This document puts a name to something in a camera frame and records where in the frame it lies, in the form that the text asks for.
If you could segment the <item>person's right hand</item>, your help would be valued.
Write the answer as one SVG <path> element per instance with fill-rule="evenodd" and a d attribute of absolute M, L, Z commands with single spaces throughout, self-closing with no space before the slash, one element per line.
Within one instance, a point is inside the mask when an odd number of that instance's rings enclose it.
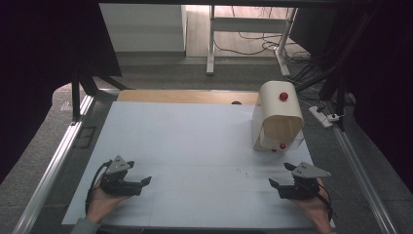
<path fill-rule="evenodd" d="M 302 210 L 315 228 L 317 228 L 318 225 L 330 224 L 327 206 L 320 198 L 304 201 L 293 200 L 293 203 Z"/>

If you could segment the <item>aluminium frame rail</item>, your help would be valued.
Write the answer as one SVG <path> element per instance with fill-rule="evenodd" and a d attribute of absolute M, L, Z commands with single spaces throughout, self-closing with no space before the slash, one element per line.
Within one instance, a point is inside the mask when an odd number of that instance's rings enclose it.
<path fill-rule="evenodd" d="M 51 162 L 40 179 L 12 234 L 30 234 L 93 101 L 94 97 L 92 96 L 85 96 L 82 100 L 80 104 L 80 116 L 67 128 Z"/>
<path fill-rule="evenodd" d="M 379 196 L 367 172 L 364 170 L 364 166 L 360 162 L 358 154 L 355 151 L 354 146 L 351 144 L 347 134 L 342 132 L 340 128 L 335 128 L 334 134 L 342 147 L 362 194 L 368 202 L 370 210 L 372 211 L 382 233 L 398 234 L 383 200 Z"/>

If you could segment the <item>person's left hand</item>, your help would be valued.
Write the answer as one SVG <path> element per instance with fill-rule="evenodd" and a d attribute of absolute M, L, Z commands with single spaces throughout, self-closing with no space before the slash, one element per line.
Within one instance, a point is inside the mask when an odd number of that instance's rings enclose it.
<path fill-rule="evenodd" d="M 86 214 L 86 219 L 97 224 L 110 215 L 117 206 L 129 199 L 129 196 L 112 196 L 106 194 L 99 186 L 93 189 L 92 199 Z"/>

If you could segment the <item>white power strip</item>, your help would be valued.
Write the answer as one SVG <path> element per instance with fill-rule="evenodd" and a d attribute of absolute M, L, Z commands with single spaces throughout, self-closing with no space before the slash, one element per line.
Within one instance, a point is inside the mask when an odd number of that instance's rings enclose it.
<path fill-rule="evenodd" d="M 324 114 L 322 109 L 317 106 L 311 106 L 309 111 L 313 114 L 313 116 L 321 123 L 321 125 L 325 128 L 331 127 L 335 122 L 338 122 L 341 118 L 341 115 L 336 113 L 333 114 Z"/>

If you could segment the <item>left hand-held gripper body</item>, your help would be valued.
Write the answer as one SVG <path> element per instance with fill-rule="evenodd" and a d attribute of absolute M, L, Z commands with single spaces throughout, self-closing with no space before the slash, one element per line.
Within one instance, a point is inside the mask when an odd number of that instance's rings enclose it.
<path fill-rule="evenodd" d="M 100 188 L 112 196 L 139 196 L 142 189 L 141 183 L 125 181 L 129 169 L 127 162 L 117 155 L 103 173 Z"/>

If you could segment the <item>cream bread box red knobs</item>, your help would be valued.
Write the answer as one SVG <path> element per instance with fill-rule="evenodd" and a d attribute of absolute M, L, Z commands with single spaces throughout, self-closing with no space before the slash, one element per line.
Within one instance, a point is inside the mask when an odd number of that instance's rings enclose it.
<path fill-rule="evenodd" d="M 256 150 L 297 149 L 304 140 L 304 125 L 290 82 L 269 81 L 262 85 L 252 114 L 252 145 Z"/>

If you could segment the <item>white table mat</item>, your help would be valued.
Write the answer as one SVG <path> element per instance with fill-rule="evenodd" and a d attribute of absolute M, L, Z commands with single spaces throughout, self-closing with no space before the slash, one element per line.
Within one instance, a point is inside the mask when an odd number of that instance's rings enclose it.
<path fill-rule="evenodd" d="M 252 146 L 250 105 L 123 102 L 112 104 L 91 159 L 63 219 L 85 213 L 98 167 L 116 156 L 134 163 L 128 181 L 149 177 L 137 197 L 105 224 L 185 229 L 307 229 L 311 222 L 270 184 L 293 181 L 285 163 L 311 160 L 295 150 Z"/>

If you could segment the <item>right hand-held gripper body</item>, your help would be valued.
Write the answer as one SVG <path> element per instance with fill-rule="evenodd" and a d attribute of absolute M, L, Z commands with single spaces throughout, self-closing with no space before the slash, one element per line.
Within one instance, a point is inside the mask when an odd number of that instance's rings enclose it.
<path fill-rule="evenodd" d="M 329 177 L 330 172 L 302 162 L 291 172 L 292 185 L 281 185 L 278 189 L 282 199 L 309 200 L 319 193 L 318 177 Z"/>

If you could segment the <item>black curtain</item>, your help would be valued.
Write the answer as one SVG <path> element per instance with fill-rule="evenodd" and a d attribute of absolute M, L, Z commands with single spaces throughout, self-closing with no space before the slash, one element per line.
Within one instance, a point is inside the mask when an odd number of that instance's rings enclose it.
<path fill-rule="evenodd" d="M 0 183 L 42 125 L 54 91 L 119 76 L 99 0 L 0 0 Z"/>
<path fill-rule="evenodd" d="M 355 97 L 357 124 L 413 194 L 413 0 L 302 8 L 291 37 L 321 69 L 340 69 L 320 96 L 342 84 Z"/>

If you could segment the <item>white cabinet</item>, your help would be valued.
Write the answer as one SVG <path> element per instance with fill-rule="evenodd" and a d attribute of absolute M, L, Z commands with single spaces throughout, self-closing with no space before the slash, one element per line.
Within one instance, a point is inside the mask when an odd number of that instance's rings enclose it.
<path fill-rule="evenodd" d="M 184 52 L 185 5 L 100 3 L 116 52 Z"/>

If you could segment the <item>white metal desk frame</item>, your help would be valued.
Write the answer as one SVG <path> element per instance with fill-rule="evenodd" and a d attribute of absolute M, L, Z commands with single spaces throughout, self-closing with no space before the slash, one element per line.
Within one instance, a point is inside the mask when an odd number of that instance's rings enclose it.
<path fill-rule="evenodd" d="M 215 32 L 248 32 L 248 33 L 278 33 L 281 41 L 274 49 L 283 77 L 289 77 L 290 72 L 284 58 L 284 47 L 289 37 L 291 26 L 297 8 L 288 8 L 285 19 L 249 19 L 249 18 L 221 18 L 215 16 L 215 6 L 209 6 L 209 41 L 206 62 L 206 74 L 214 73 L 214 33 Z"/>

